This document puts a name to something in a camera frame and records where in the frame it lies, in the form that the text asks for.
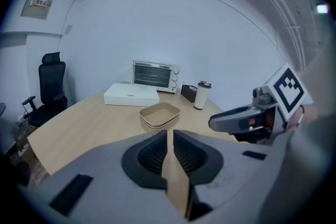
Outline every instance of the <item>stacked tray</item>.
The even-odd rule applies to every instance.
[[[160,130],[173,125],[180,110],[169,103],[158,103],[140,110],[140,120],[151,130]]]

